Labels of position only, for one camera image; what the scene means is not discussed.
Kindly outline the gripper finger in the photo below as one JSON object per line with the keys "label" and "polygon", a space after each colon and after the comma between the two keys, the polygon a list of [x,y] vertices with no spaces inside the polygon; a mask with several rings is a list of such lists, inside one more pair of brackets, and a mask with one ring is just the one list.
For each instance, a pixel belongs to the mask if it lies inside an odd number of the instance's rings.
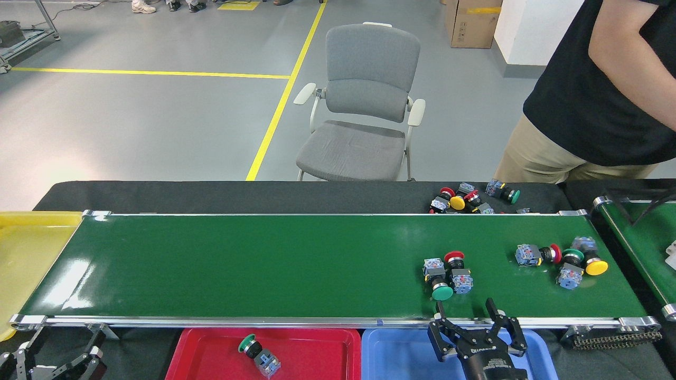
{"label": "gripper finger", "polygon": [[32,375],[35,356],[41,351],[38,344],[24,342],[16,351],[2,353],[1,379],[37,379]]}
{"label": "gripper finger", "polygon": [[102,350],[93,346],[88,353],[51,371],[50,379],[102,379],[108,370],[102,358]]}

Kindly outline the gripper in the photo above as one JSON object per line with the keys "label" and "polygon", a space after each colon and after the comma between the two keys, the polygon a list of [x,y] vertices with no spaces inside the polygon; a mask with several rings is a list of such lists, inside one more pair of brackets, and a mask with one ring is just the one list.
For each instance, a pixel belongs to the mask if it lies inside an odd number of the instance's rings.
{"label": "gripper", "polygon": [[[522,357],[527,351],[519,320],[498,310],[492,298],[485,305],[493,326],[488,335],[479,336],[450,322],[442,301],[436,301],[437,312],[427,334],[437,360],[457,356],[466,379],[528,379],[527,371],[517,368],[510,356]],[[509,345],[497,336],[502,328],[510,334]]]}

